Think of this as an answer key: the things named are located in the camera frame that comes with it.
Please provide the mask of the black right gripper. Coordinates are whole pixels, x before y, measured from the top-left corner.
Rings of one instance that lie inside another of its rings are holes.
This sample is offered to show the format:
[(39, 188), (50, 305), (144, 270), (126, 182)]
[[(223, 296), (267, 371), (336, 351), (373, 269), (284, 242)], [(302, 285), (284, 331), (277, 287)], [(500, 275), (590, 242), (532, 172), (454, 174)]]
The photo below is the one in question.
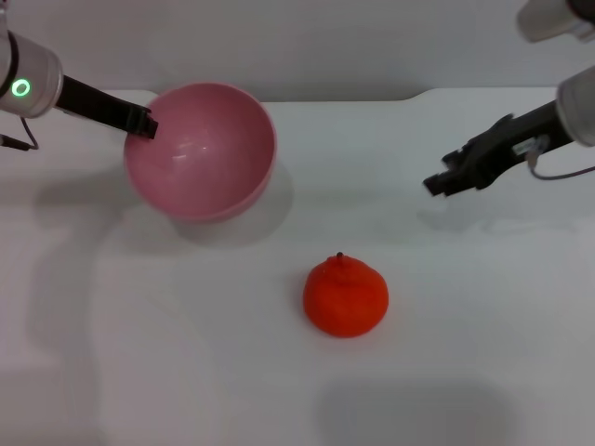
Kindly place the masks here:
[(562, 125), (556, 103), (551, 101), (521, 116), (509, 114), (461, 149), (447, 153), (442, 158), (443, 165), (457, 170), (427, 177), (423, 185), (432, 196), (483, 190), (522, 163), (532, 147), (547, 153), (572, 141)]

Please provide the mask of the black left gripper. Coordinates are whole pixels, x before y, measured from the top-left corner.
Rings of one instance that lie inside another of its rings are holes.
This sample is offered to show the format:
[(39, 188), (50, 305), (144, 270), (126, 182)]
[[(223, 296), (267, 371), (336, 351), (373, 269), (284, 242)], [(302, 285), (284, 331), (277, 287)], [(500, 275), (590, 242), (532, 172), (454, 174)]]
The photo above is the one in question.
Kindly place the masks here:
[(66, 75), (62, 77), (56, 108), (142, 138), (154, 139), (158, 128), (150, 109), (111, 96)]

